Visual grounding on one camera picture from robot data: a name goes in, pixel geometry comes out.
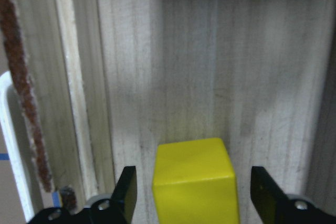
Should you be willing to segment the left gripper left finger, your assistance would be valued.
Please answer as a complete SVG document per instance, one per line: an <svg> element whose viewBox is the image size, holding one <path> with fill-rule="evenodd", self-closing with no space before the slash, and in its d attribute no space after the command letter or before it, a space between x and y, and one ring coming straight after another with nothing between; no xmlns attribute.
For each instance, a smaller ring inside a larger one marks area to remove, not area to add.
<svg viewBox="0 0 336 224"><path fill-rule="evenodd" d="M63 207L45 208L29 223L131 223L137 203L136 167L124 167L111 196L99 195L80 212Z"/></svg>

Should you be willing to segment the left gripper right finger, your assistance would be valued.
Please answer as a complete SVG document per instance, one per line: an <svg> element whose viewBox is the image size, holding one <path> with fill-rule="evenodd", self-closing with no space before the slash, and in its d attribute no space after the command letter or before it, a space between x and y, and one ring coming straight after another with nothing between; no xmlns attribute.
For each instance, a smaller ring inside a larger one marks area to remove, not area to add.
<svg viewBox="0 0 336 224"><path fill-rule="evenodd" d="M250 197L262 223L335 223L306 198L285 194L262 166L251 168Z"/></svg>

